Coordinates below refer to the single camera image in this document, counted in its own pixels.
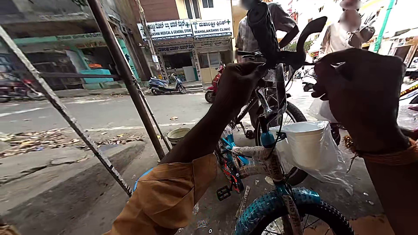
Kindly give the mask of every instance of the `handlebar grip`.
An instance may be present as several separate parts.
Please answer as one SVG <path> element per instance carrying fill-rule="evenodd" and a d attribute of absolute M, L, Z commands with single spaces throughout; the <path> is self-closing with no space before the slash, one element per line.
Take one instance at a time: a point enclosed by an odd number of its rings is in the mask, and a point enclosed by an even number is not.
<path fill-rule="evenodd" d="M 260 2 L 247 12 L 248 25 L 258 42 L 258 47 L 267 60 L 276 65 L 277 53 L 280 51 L 276 38 L 276 30 L 272 22 L 270 10 L 265 2 Z"/>

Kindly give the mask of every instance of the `motorcycle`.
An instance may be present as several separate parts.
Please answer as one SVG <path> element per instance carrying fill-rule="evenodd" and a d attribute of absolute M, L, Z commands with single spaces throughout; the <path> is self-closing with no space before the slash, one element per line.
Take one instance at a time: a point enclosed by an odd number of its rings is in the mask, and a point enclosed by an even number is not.
<path fill-rule="evenodd" d="M 208 103 L 213 103 L 215 100 L 216 93 L 218 92 L 219 79 L 221 78 L 224 68 L 225 68 L 225 64 L 219 67 L 218 74 L 212 80 L 212 86 L 206 89 L 205 99 Z"/>
<path fill-rule="evenodd" d="M 314 69 L 310 69 L 308 74 L 302 78 L 303 91 L 307 92 L 316 84 L 316 74 Z"/>
<path fill-rule="evenodd" d="M 161 95 L 166 92 L 169 92 L 170 94 L 172 92 L 180 92 L 180 94 L 185 94 L 186 88 L 183 85 L 183 82 L 177 76 L 175 76 L 175 73 L 172 73 L 170 77 L 176 81 L 175 88 L 168 87 L 168 81 L 151 78 L 148 82 L 148 88 L 151 89 L 152 94 Z"/>
<path fill-rule="evenodd" d="M 34 89 L 32 81 L 20 80 L 11 74 L 2 74 L 0 77 L 0 102 L 9 102 L 12 99 L 44 100 L 45 95 Z"/>

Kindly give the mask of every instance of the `debris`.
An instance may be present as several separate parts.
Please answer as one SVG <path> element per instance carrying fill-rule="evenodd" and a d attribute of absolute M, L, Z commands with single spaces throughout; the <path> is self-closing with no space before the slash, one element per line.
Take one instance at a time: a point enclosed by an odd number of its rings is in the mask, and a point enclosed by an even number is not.
<path fill-rule="evenodd" d="M 208 225 L 208 223 L 206 222 L 206 220 L 199 220 L 199 221 L 197 222 L 197 228 L 198 228 L 198 229 L 199 229 L 199 228 L 208 227 L 207 225 Z"/>
<path fill-rule="evenodd" d="M 0 152 L 0 158 L 51 148 L 76 147 L 89 150 L 87 145 L 80 138 L 70 138 L 65 135 L 68 132 L 63 132 L 64 129 L 66 128 L 55 128 L 28 133 L 2 134 L 0 135 L 0 140 L 6 142 L 10 148 Z M 104 144 L 126 144 L 131 141 L 144 141 L 142 139 L 142 133 L 141 135 L 131 135 L 126 138 L 123 135 L 124 134 L 105 140 L 99 140 L 96 141 L 96 144 L 101 146 Z"/>
<path fill-rule="evenodd" d="M 274 185 L 273 179 L 270 176 L 266 176 L 264 179 L 268 184 Z"/>
<path fill-rule="evenodd" d="M 197 202 L 196 205 L 193 207 L 193 214 L 196 215 L 197 212 L 199 212 L 199 202 Z"/>

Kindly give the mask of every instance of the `white bucket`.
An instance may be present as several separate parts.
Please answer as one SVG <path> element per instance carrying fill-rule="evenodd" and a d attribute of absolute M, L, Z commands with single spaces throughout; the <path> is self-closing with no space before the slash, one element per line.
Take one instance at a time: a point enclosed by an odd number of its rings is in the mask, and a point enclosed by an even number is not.
<path fill-rule="evenodd" d="M 167 138 L 171 146 L 175 146 L 179 141 L 184 139 L 184 136 L 190 131 L 190 128 L 177 128 L 168 133 Z"/>
<path fill-rule="evenodd" d="M 308 169 L 321 168 L 321 143 L 328 121 L 300 122 L 284 125 L 293 161 Z"/>

